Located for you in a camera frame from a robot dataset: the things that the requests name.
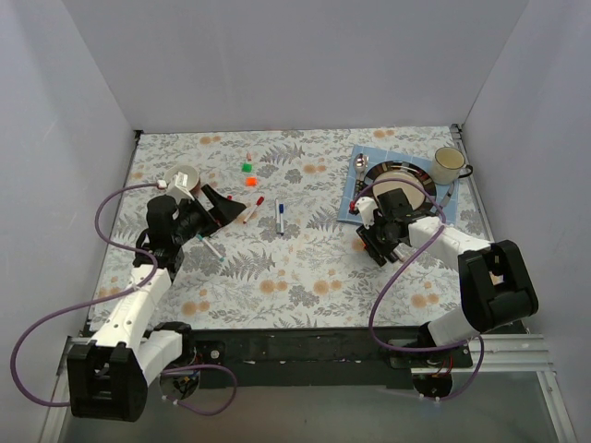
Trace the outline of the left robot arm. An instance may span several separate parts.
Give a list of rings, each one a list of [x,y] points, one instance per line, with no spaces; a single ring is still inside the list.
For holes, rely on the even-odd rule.
[[[195,392],[208,368],[182,322],[150,319],[180,271],[183,246],[233,222],[245,204],[202,188],[211,208],[185,189],[149,200],[147,227],[137,239],[129,282],[110,316],[85,344],[73,346],[66,366],[70,409],[78,418],[135,422],[142,415],[150,384],[167,377],[178,402]]]

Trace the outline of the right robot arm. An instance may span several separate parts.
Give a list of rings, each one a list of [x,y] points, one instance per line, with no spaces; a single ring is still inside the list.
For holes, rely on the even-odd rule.
[[[454,310],[420,327],[415,344],[379,341],[379,346],[391,352],[418,353],[425,365],[435,367],[449,359],[452,349],[538,311],[537,294],[515,242],[491,243],[462,233],[446,222],[440,205],[415,209],[401,188],[377,197],[370,191],[366,187],[349,205],[350,213],[362,219],[357,233],[368,254],[384,265],[393,259],[398,245],[415,249],[380,291],[379,299],[425,252],[457,272],[461,297]]]

